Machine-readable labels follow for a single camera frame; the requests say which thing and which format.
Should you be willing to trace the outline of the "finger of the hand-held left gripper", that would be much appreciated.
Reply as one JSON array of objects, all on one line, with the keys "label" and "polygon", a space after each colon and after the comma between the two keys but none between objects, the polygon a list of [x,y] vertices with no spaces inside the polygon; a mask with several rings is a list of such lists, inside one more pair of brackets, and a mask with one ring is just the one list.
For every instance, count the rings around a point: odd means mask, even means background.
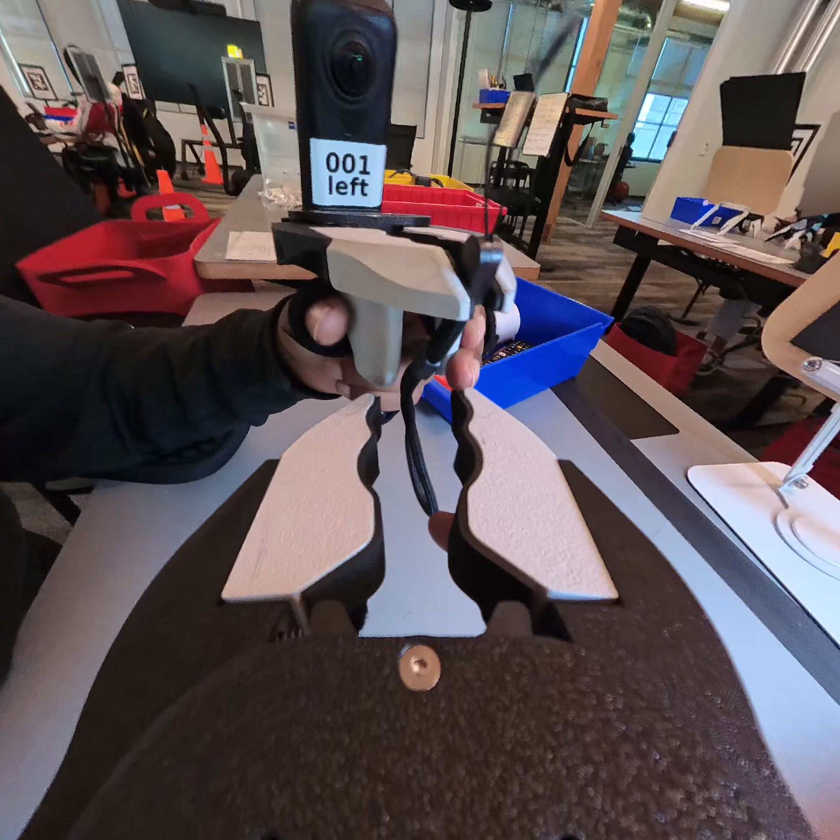
[{"label": "finger of the hand-held left gripper", "polygon": [[471,300],[490,312],[509,312],[518,281],[501,240],[471,235],[459,252],[459,269]]},{"label": "finger of the hand-held left gripper", "polygon": [[329,279],[344,296],[446,320],[468,320],[473,304],[446,253],[412,241],[334,241]]}]

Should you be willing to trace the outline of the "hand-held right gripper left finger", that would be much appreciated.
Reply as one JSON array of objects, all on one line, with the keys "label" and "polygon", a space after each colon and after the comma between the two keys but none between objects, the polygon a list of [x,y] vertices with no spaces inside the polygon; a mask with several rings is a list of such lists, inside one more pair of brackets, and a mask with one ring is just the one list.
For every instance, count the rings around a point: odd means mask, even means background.
[{"label": "hand-held right gripper left finger", "polygon": [[303,602],[366,549],[375,502],[360,473],[379,409],[363,395],[311,427],[280,457],[224,584],[224,602]]}]

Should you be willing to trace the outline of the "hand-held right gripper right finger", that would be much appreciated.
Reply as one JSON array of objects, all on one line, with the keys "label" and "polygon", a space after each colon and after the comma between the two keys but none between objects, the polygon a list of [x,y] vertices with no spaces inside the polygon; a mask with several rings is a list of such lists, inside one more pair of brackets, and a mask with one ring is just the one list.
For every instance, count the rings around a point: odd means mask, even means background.
[{"label": "hand-held right gripper right finger", "polygon": [[615,603],[616,585],[552,449],[475,389],[451,395],[462,489],[448,537],[457,587],[490,620],[502,602],[553,622],[561,602]]}]

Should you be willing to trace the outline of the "blue plastic bin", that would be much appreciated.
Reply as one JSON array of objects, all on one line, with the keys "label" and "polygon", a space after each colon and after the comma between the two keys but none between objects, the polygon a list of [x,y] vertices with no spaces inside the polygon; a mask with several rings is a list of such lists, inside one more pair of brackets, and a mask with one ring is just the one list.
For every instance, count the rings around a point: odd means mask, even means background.
[{"label": "blue plastic bin", "polygon": [[670,218],[689,229],[731,229],[749,215],[749,208],[736,203],[715,203],[701,197],[676,198]]},{"label": "blue plastic bin", "polygon": [[515,340],[527,349],[483,366],[477,391],[509,408],[574,378],[613,318],[602,311],[518,278]]}]

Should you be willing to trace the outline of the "person's left hand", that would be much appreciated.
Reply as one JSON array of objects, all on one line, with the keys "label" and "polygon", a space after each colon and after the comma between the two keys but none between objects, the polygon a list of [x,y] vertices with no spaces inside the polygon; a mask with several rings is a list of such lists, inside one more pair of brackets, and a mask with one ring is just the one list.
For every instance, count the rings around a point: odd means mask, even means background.
[{"label": "person's left hand", "polygon": [[[415,346],[425,338],[424,326],[418,316],[411,313],[404,316],[404,356],[398,377],[392,385],[380,387],[366,381],[357,372],[350,356],[328,358],[299,344],[291,334],[289,314],[290,305],[286,305],[280,314],[277,329],[279,355],[290,375],[307,388],[327,396],[343,396],[353,400],[371,393],[380,398],[384,411],[399,410],[402,376],[412,359]],[[350,311],[341,298],[326,298],[310,307],[306,313],[306,324],[312,340],[332,346],[344,338],[350,325]],[[448,360],[445,375],[453,390],[462,391],[477,384],[486,327],[485,310],[477,306],[465,326],[458,350]]]}]

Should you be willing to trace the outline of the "long red ribbed bin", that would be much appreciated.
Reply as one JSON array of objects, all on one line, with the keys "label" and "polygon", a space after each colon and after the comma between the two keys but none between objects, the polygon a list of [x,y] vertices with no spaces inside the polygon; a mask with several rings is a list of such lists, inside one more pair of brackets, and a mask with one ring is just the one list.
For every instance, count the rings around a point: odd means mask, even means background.
[{"label": "long red ribbed bin", "polygon": [[432,226],[484,233],[496,228],[507,208],[468,189],[387,182],[381,210],[386,214],[428,217]]}]

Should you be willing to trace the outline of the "clear plastic bag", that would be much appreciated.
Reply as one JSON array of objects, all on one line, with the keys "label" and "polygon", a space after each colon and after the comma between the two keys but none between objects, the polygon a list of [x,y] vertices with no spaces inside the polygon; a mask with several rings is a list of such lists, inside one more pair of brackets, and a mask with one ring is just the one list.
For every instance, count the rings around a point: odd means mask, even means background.
[{"label": "clear plastic bag", "polygon": [[255,135],[262,203],[284,212],[301,210],[301,165],[294,117],[258,104],[244,103],[243,108]]}]

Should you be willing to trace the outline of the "black floor lamp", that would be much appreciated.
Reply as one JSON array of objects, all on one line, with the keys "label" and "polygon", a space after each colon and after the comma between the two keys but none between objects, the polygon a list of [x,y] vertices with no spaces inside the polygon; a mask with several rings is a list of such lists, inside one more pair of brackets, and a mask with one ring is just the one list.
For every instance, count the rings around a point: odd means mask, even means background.
[{"label": "black floor lamp", "polygon": [[455,86],[455,104],[451,111],[451,129],[449,131],[447,176],[452,176],[455,168],[455,153],[458,141],[459,118],[466,76],[467,55],[472,18],[491,9],[492,1],[448,1],[448,4],[463,15],[463,26],[458,53],[458,73]]}]

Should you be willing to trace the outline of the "white paper sheet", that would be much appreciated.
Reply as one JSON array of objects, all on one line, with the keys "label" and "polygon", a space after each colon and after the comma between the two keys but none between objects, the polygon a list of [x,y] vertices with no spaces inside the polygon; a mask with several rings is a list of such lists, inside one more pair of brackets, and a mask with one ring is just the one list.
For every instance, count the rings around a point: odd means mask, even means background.
[{"label": "white paper sheet", "polygon": [[230,231],[225,258],[235,262],[275,265],[277,252],[274,236],[270,231]]}]

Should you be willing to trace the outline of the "large black display screen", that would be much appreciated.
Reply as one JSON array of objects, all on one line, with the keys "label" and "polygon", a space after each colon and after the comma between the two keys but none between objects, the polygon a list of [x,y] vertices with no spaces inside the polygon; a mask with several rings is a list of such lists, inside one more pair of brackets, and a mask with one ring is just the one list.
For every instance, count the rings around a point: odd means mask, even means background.
[{"label": "large black display screen", "polygon": [[209,109],[229,111],[222,58],[242,49],[255,72],[267,73],[258,22],[208,10],[209,3],[118,1],[134,64],[147,96],[157,102],[194,105],[194,87]]}]

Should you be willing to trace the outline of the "paper flip chart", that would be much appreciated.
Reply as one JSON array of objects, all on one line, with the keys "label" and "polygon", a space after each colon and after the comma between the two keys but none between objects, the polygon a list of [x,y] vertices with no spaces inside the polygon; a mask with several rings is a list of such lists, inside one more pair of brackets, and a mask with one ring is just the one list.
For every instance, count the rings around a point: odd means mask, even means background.
[{"label": "paper flip chart", "polygon": [[523,155],[550,156],[554,136],[563,120],[568,97],[569,94],[565,91],[537,96],[528,133],[521,149]]},{"label": "paper flip chart", "polygon": [[513,91],[500,116],[491,144],[500,149],[515,148],[526,127],[535,100],[533,91]]}]

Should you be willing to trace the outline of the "wooden standing desk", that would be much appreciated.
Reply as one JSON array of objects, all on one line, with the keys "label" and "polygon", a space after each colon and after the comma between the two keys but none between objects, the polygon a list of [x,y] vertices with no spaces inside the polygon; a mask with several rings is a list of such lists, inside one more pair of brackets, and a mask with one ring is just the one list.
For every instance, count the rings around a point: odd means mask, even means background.
[{"label": "wooden standing desk", "polygon": [[507,208],[506,216],[500,219],[496,229],[503,239],[531,259],[537,258],[541,245],[544,245],[541,236],[562,160],[571,164],[573,169],[580,156],[584,130],[616,119],[616,115],[608,111],[605,99],[569,94],[550,156],[523,155],[522,146],[539,96],[534,94],[526,127],[513,149],[500,149],[491,144],[506,102],[480,102],[475,105],[478,110],[496,114],[491,123],[494,131],[486,147],[484,179],[486,198]]}]

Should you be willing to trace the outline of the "wooden desk with black legs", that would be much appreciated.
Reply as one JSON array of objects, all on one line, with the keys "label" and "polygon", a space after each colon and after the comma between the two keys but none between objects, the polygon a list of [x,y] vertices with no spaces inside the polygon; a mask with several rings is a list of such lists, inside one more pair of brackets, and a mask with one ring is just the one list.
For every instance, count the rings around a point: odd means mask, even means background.
[{"label": "wooden desk with black legs", "polygon": [[666,266],[701,286],[730,289],[759,303],[780,302],[780,288],[797,288],[810,279],[783,260],[784,251],[748,239],[740,245],[732,237],[713,240],[681,230],[676,224],[646,219],[639,212],[602,211],[614,224],[614,245],[634,255],[611,309],[614,322],[624,319],[652,264]]}]

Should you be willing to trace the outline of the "black board on white stand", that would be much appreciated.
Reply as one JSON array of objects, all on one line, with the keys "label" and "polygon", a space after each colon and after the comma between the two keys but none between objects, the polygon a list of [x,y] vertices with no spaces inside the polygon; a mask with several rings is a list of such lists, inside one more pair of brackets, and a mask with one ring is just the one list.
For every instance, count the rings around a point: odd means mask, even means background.
[{"label": "black board on white stand", "polygon": [[838,257],[830,258],[780,304],[762,349],[782,372],[832,402],[831,412],[792,465],[695,465],[686,477],[730,530],[839,641],[839,499],[812,471],[838,439]]}]

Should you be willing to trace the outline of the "black panel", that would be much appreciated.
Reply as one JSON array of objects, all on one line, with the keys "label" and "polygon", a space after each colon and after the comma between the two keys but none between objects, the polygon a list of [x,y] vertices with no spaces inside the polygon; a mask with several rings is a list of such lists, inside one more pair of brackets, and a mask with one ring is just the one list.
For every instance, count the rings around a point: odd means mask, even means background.
[{"label": "black panel", "polygon": [[17,263],[102,221],[96,207],[1,90],[1,294],[40,304]]}]

